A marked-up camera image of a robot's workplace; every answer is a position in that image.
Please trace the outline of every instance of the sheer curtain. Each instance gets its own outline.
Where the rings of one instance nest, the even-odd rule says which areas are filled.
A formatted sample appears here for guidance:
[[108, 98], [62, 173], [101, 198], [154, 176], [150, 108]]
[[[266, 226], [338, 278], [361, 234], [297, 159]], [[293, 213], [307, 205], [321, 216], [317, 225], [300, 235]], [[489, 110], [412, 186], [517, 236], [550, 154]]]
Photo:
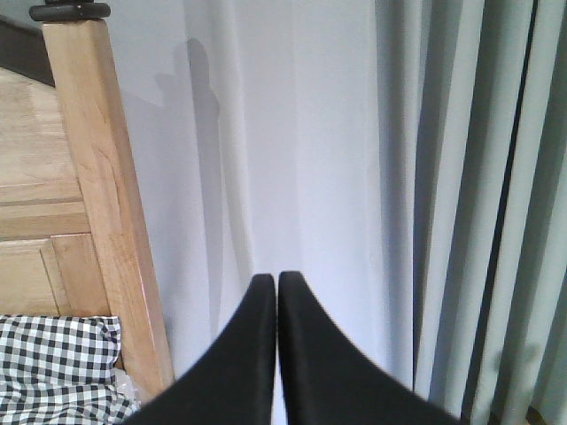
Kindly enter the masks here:
[[567, 422], [564, 0], [124, 0], [110, 29], [179, 374], [299, 269], [420, 396]]

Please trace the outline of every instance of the wooden bedpost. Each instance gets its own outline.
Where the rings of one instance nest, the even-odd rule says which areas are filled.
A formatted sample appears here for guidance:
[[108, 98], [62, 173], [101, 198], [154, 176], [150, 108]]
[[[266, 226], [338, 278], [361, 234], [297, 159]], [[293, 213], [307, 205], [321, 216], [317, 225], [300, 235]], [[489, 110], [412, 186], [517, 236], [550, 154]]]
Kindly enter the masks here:
[[44, 23], [43, 34], [109, 306], [124, 328], [124, 367], [155, 396], [174, 375], [108, 30], [89, 19]]

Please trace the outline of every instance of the black bedpost cap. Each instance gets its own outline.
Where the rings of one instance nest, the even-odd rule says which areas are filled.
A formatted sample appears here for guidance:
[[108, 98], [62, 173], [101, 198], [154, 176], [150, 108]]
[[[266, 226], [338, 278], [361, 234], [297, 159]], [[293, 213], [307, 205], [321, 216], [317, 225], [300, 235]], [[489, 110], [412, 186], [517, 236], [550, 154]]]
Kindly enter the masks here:
[[30, 7], [29, 16], [40, 22], [101, 19], [110, 16], [110, 7], [94, 0], [45, 0], [45, 6]]

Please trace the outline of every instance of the wooden bed frame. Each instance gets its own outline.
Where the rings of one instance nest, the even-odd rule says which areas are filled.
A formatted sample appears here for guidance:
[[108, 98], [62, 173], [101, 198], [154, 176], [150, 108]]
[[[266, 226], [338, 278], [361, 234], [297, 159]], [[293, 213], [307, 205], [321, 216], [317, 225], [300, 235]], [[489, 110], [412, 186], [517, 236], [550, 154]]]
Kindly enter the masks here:
[[0, 313], [117, 315], [122, 362], [174, 379], [106, 24], [43, 24], [56, 90], [0, 68]]

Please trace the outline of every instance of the checkered bedding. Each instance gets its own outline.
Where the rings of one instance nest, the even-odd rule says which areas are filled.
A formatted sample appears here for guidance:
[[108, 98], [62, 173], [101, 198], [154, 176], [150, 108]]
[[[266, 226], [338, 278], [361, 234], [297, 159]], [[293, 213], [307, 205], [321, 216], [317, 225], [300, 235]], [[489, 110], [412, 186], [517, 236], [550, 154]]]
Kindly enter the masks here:
[[120, 423], [136, 404], [115, 388], [117, 317], [0, 315], [0, 423]]

